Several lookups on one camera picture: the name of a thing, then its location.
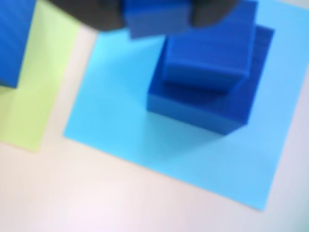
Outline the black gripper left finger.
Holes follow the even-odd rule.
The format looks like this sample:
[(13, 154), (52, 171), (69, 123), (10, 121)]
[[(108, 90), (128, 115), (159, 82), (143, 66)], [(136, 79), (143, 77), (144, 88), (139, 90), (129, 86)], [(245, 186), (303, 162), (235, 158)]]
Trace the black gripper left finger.
[(99, 31), (125, 27), (121, 0), (50, 0), (80, 22)]

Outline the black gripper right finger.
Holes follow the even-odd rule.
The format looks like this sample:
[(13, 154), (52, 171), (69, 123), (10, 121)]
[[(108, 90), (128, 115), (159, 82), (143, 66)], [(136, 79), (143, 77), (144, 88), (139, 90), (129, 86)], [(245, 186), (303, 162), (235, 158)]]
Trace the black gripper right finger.
[(223, 19), (239, 0), (193, 0), (192, 26), (203, 27), (217, 23)]

